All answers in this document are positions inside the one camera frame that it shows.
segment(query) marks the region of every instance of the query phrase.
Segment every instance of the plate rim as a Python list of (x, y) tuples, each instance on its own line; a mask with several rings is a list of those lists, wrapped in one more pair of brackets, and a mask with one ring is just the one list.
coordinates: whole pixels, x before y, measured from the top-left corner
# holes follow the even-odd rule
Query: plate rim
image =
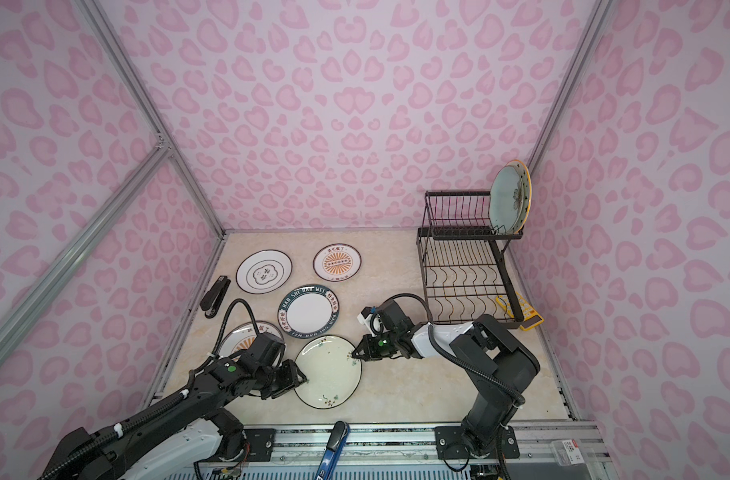
[[(331, 318), (328, 319), (328, 321), (325, 323), (325, 325), (320, 330), (316, 330), (316, 331), (310, 332), (310, 333), (302, 333), (302, 332), (299, 332), (297, 330), (294, 330), (291, 327), (291, 323), (288, 322), (287, 320), (285, 320), (285, 322), (287, 323), (288, 328), (291, 328), (291, 329), (290, 330), (285, 330), (285, 328), (282, 325), (282, 321), (280, 320), (280, 312), (282, 312), (283, 310), (285, 310), (285, 312), (287, 313), (287, 308), (286, 309), (283, 309), (282, 308), (282, 304), (285, 303), (285, 300), (287, 300), (287, 298), (293, 292), (295, 292), (296, 290), (300, 290), (302, 288), (306, 288), (308, 286), (319, 286), (320, 288), (324, 288), (328, 292), (331, 292), (333, 294), (333, 296), (336, 297), (336, 302), (338, 302), (338, 304), (339, 304), (338, 310), (335, 311), (335, 312), (331, 312)], [(291, 303), (293, 303), (294, 300), (295, 299), (292, 299), (287, 304), (287, 306), (288, 307), (291, 306)], [(331, 288), (329, 288), (329, 287), (327, 287), (325, 285), (321, 285), (319, 283), (308, 283), (307, 285), (302, 285), (302, 286), (298, 286), (298, 287), (294, 288), (293, 290), (291, 290), (290, 292), (288, 292), (284, 297), (282, 297), (282, 300), (280, 301), (280, 306), (277, 307), (277, 321), (280, 323), (280, 328), (284, 332), (286, 332), (288, 335), (292, 336), (293, 338), (295, 338), (295, 339), (301, 339), (301, 340), (306, 340), (306, 339), (313, 340), (315, 338), (315, 336), (320, 336), (322, 333), (325, 333), (326, 331), (329, 331), (331, 328), (333, 328), (333, 325), (336, 323), (336, 321), (338, 321), (338, 316), (339, 316), (340, 313), (341, 313), (341, 301), (338, 299), (338, 295), (336, 295), (336, 293), (333, 292), (333, 289), (331, 289)]]
[[(276, 287), (274, 287), (271, 290), (267, 290), (265, 292), (248, 292), (247, 290), (245, 290), (242, 287), (242, 285), (240, 285), (240, 278), (237, 276), (237, 274), (240, 273), (240, 269), (242, 268), (242, 265), (245, 262), (247, 262), (252, 256), (261, 254), (263, 252), (280, 252), (281, 254), (285, 255), (287, 257), (287, 261), (291, 262), (291, 273), (287, 274), (287, 278), (285, 279), (284, 282), (280, 283), (279, 285), (277, 285)], [(264, 293), (271, 293), (271, 292), (274, 292), (275, 290), (279, 289), (280, 287), (282, 287), (285, 283), (287, 283), (288, 280), (291, 279), (291, 274), (293, 274), (293, 259), (291, 258), (291, 256), (286, 254), (282, 250), (277, 250), (276, 248), (265, 248), (264, 250), (259, 250), (258, 252), (254, 252), (253, 254), (248, 255), (247, 258), (245, 258), (245, 260), (240, 262), (240, 265), (237, 267), (237, 269), (235, 271), (235, 282), (237, 283), (237, 287), (239, 287), (239, 289), (245, 293), (250, 293), (252, 295), (264, 295)]]
[(517, 222), (515, 223), (515, 225), (519, 224), (519, 228), (516, 228), (512, 232), (513, 234), (516, 234), (520, 230), (523, 229), (523, 227), (525, 226), (525, 222), (528, 221), (528, 216), (530, 215), (530, 205), (531, 205), (531, 202), (533, 200), (533, 181), (530, 178), (530, 170), (528, 170), (528, 166), (525, 165), (525, 162), (523, 162), (522, 160), (519, 160), (519, 159), (516, 159), (515, 158), (513, 160), (510, 160), (506, 165), (509, 165), (512, 162), (518, 162), (518, 163), (520, 163), (520, 164), (523, 165), (523, 168), (525, 169), (525, 177), (528, 178), (528, 191), (530, 193), (530, 195), (528, 195), (528, 206), (525, 207), (525, 216), (523, 217), (523, 222), (520, 223), (519, 222), (519, 217), (518, 217), (517, 218)]
[[(322, 338), (325, 338), (326, 336), (332, 336), (332, 337), (335, 337), (335, 338), (338, 338), (338, 339), (341, 339), (341, 340), (345, 341), (346, 343), (348, 343), (348, 344), (350, 344), (350, 345), (352, 346), (352, 351), (354, 351), (354, 349), (356, 348), (356, 347), (354, 346), (354, 344), (353, 344), (353, 343), (351, 343), (351, 342), (350, 342), (349, 340), (347, 340), (347, 339), (343, 338), (343, 337), (342, 337), (342, 336), (340, 336), (340, 335), (325, 335), (325, 336), (322, 336), (322, 337), (320, 337), (320, 338), (322, 339)], [(296, 360), (298, 360), (298, 356), (299, 356), (299, 355), (301, 355), (301, 352), (303, 351), (303, 349), (304, 349), (304, 348), (306, 348), (306, 346), (307, 346), (307, 345), (309, 345), (310, 343), (312, 343), (312, 342), (313, 342), (314, 340), (319, 340), (319, 339), (311, 339), (311, 340), (309, 340), (309, 341), (308, 341), (308, 342), (306, 343), (306, 345), (304, 345), (304, 346), (303, 346), (303, 347), (301, 348), (301, 350), (300, 350), (300, 351), (298, 352), (298, 355), (296, 355)], [(314, 408), (315, 410), (332, 410), (333, 408), (336, 408), (336, 407), (340, 407), (340, 406), (341, 406), (341, 405), (343, 405), (344, 403), (348, 402), (348, 401), (349, 401), (349, 398), (352, 398), (352, 396), (353, 396), (353, 395), (354, 395), (354, 393), (355, 393), (355, 392), (357, 391), (357, 389), (358, 389), (358, 388), (360, 388), (360, 383), (361, 383), (361, 381), (362, 381), (362, 380), (363, 380), (363, 361), (362, 361), (362, 360), (360, 360), (360, 379), (358, 379), (358, 380), (357, 380), (357, 384), (356, 384), (356, 385), (354, 386), (354, 390), (352, 390), (351, 394), (349, 395), (349, 397), (347, 397), (347, 399), (346, 399), (346, 400), (344, 400), (343, 402), (339, 403), (338, 405), (334, 405), (334, 406), (332, 406), (332, 407), (329, 407), (329, 408), (320, 408), (320, 407), (315, 407), (315, 406), (309, 405), (308, 403), (306, 403), (306, 402), (305, 402), (305, 401), (303, 400), (303, 398), (301, 398), (301, 396), (300, 396), (300, 395), (298, 395), (298, 391), (297, 391), (296, 389), (293, 389), (293, 391), (294, 391), (294, 392), (296, 393), (296, 397), (297, 397), (297, 398), (298, 398), (299, 400), (301, 400), (301, 402), (302, 402), (302, 403), (303, 403), (304, 405), (306, 405), (306, 406), (309, 406), (309, 407), (311, 407), (311, 408)]]
[[(317, 272), (317, 268), (315, 268), (315, 266), (314, 266), (314, 263), (317, 262), (317, 257), (320, 256), (320, 254), (322, 253), (322, 251), (325, 250), (326, 248), (328, 248), (329, 246), (333, 246), (333, 245), (348, 246), (349, 248), (351, 248), (352, 250), (354, 250), (355, 252), (357, 252), (357, 255), (360, 257), (360, 265), (357, 267), (357, 270), (355, 270), (354, 273), (351, 274), (350, 276), (348, 276), (347, 278), (344, 278), (344, 279), (341, 279), (341, 280), (329, 280), (329, 279), (323, 277), (322, 275), (320, 275)], [(349, 280), (350, 278), (352, 278), (353, 276), (355, 276), (357, 274), (357, 272), (360, 271), (360, 268), (362, 268), (362, 265), (363, 265), (363, 255), (360, 253), (360, 251), (358, 249), (354, 248), (350, 244), (341, 244), (341, 243), (338, 243), (338, 244), (330, 244), (330, 245), (323, 246), (322, 248), (320, 248), (320, 251), (318, 251), (314, 255), (314, 258), (312, 259), (312, 270), (314, 270), (314, 274), (317, 275), (317, 276), (319, 276), (322, 280), (325, 280), (326, 282), (333, 282), (333, 283), (339, 283), (339, 282), (344, 282), (346, 280)]]
[[(274, 325), (274, 323), (272, 323), (272, 322), (268, 322), (268, 321), (266, 321), (266, 320), (256, 320), (256, 323), (264, 323), (265, 325), (273, 326), (274, 328), (276, 328), (276, 329), (277, 329), (277, 331), (278, 331), (278, 332), (280, 332), (280, 338), (281, 338), (282, 340), (285, 340), (285, 339), (284, 339), (284, 336), (283, 336), (283, 334), (282, 334), (282, 327), (280, 327), (279, 325)], [(241, 328), (244, 328), (244, 327), (246, 327), (246, 326), (250, 326), (250, 327), (253, 327), (253, 322), (245, 322), (245, 323), (242, 323), (241, 325), (237, 325), (237, 326), (236, 326), (236, 327), (235, 327), (234, 329), (232, 329), (232, 330), (231, 330), (231, 331), (230, 331), (229, 333), (227, 333), (227, 334), (226, 334), (226, 336), (224, 337), (224, 340), (222, 340), (222, 341), (221, 341), (221, 345), (220, 345), (220, 346), (218, 347), (218, 355), (220, 355), (220, 356), (223, 356), (223, 355), (221, 354), (221, 349), (222, 349), (222, 348), (224, 348), (224, 343), (226, 342), (226, 339), (227, 339), (227, 338), (229, 338), (229, 336), (230, 336), (230, 335), (231, 335), (232, 333), (234, 333), (234, 332), (236, 332), (237, 330), (240, 330)]]
[[(492, 200), (493, 200), (493, 187), (495, 187), (495, 181), (496, 181), (496, 179), (498, 179), (499, 175), (504, 170), (504, 168), (512, 168), (515, 171), (515, 173), (517, 173), (517, 169), (514, 168), (514, 166), (510, 165), (510, 163), (511, 162), (508, 162), (506, 165), (504, 165), (503, 167), (501, 167), (501, 170), (499, 170), (499, 172), (497, 174), (495, 174), (495, 178), (493, 179), (493, 185), (490, 186), (489, 198), (491, 200), (489, 201), (489, 204), (488, 204), (488, 220), (490, 220), (491, 230), (493, 229), (493, 227), (495, 227), (495, 225), (493, 225), (493, 218), (490, 217), (491, 216), (490, 215), (490, 207), (493, 205), (493, 203), (492, 203)], [(514, 224), (511, 225), (506, 230), (504, 230), (504, 232), (501, 235), (507, 235), (507, 234), (509, 234), (509, 231), (513, 228), (513, 226), (517, 224), (517, 219), (518, 218), (519, 218), (519, 213), (517, 213), (517, 217), (514, 220)]]

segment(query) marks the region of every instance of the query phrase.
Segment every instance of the blue stapler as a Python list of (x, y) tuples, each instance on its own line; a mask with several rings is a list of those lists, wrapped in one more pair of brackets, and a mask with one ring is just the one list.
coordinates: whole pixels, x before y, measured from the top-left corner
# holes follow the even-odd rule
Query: blue stapler
[(331, 430), (331, 437), (327, 440), (325, 454), (322, 456), (320, 467), (317, 469), (315, 480), (330, 480), (333, 477), (333, 470), (341, 456), (343, 444), (347, 442), (349, 425), (346, 422), (336, 422)]

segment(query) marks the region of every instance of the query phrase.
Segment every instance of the dish rack lower shelf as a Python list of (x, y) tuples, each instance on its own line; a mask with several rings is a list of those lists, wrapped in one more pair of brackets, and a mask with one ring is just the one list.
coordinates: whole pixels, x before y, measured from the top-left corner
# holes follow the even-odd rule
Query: dish rack lower shelf
[(496, 240), (438, 240), (428, 227), (419, 227), (417, 245), (424, 297), (435, 323), (464, 323), (488, 313), (512, 330), (523, 324)]

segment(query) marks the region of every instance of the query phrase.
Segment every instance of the stapler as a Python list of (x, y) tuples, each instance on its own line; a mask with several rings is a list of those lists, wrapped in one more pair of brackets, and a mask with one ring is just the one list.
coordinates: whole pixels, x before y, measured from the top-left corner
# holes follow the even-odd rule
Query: stapler
[(221, 302), (224, 301), (226, 290), (229, 288), (231, 280), (226, 275), (221, 275), (213, 284), (210, 290), (200, 300), (200, 308), (205, 312), (205, 318), (213, 318), (221, 308)]
[(331, 430), (331, 437), (327, 440), (325, 454), (322, 456), (320, 467), (317, 469), (317, 476), (314, 480), (330, 480), (333, 477), (333, 470), (341, 456), (343, 445), (349, 436), (349, 425), (339, 420)]

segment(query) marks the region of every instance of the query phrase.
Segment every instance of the wire rack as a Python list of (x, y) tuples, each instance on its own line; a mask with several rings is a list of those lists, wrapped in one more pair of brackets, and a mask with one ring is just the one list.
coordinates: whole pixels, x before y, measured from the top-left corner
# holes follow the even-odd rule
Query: wire rack
[[(489, 192), (427, 192), (417, 245), (424, 296), (436, 323), (476, 320), (483, 313), (510, 328), (523, 321), (503, 252), (517, 234), (496, 234), (488, 218)], [(498, 240), (505, 240), (503, 250)]]

